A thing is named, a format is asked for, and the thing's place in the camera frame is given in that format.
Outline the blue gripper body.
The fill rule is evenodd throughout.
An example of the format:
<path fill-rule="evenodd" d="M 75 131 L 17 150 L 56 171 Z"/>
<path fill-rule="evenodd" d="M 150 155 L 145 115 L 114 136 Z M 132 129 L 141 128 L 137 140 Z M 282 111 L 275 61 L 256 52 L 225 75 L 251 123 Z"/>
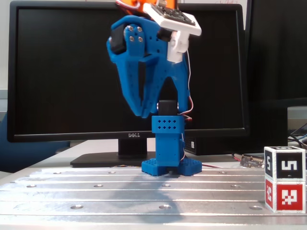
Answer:
<path fill-rule="evenodd" d="M 161 27 L 138 16 L 124 16 L 111 26 L 107 50 L 113 63 L 161 59 L 166 61 L 167 42 L 158 38 Z"/>

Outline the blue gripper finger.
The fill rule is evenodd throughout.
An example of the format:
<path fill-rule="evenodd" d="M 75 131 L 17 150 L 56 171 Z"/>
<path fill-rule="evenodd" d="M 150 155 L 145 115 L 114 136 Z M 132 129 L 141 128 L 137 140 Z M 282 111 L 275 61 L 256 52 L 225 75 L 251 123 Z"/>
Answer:
<path fill-rule="evenodd" d="M 139 61 L 119 61 L 114 63 L 117 67 L 122 94 L 132 112 L 141 118 L 143 99 L 139 87 Z"/>
<path fill-rule="evenodd" d="M 166 59 L 162 57 L 145 57 L 145 86 L 142 117 L 156 113 L 156 104 L 165 77 Z"/>

